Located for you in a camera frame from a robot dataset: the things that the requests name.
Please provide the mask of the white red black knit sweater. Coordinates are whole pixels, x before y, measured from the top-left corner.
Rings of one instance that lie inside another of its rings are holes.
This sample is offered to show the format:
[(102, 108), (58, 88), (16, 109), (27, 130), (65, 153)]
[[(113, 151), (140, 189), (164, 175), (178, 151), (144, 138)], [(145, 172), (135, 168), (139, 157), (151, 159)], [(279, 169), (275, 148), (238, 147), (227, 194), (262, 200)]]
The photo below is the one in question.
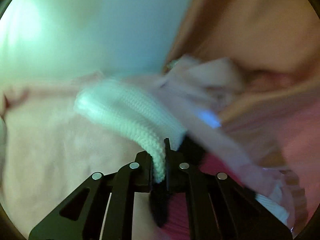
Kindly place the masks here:
[(175, 152), (191, 153), (201, 172), (228, 174), (237, 184), (250, 185), (261, 176), (243, 150), (219, 130), (212, 112), (192, 108), (199, 123), (196, 140), (152, 96), (138, 87), (108, 80), (82, 90), (75, 109), (88, 120), (119, 133), (137, 143), (152, 159), (151, 205), (156, 222), (164, 225), (168, 216), (165, 139)]

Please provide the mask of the pink patterned bed sheet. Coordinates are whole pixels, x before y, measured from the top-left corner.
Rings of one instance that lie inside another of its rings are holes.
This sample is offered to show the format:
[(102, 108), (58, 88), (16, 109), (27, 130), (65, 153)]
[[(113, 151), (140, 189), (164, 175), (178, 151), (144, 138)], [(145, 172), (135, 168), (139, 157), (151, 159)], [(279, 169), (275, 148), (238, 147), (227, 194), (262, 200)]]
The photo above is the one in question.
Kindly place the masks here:
[[(63, 198), (94, 171), (111, 173), (143, 150), (75, 109), (78, 94), (108, 80), (138, 87), (174, 116), (193, 139), (192, 108), (212, 112), (261, 176), (248, 187), (282, 222), (300, 230), (319, 205), (319, 97), (251, 112), (225, 122), (221, 113), (251, 91), (228, 58), (201, 62), (184, 56), (165, 75), (84, 76), (66, 83), (14, 86), (1, 92), (1, 203), (28, 237)], [(262, 75), (261, 85), (286, 87), (290, 78)]]

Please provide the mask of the pink curtain with tan hem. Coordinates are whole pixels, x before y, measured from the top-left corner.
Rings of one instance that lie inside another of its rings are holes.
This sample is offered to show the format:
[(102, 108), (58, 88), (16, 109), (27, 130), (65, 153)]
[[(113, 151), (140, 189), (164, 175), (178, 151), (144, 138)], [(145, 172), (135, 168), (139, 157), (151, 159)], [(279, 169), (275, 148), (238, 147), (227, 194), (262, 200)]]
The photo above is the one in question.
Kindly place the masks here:
[(319, 0), (193, 0), (168, 54), (232, 59), (255, 82), (290, 78), (286, 87), (246, 93), (221, 113), (229, 122), (296, 99), (319, 97)]

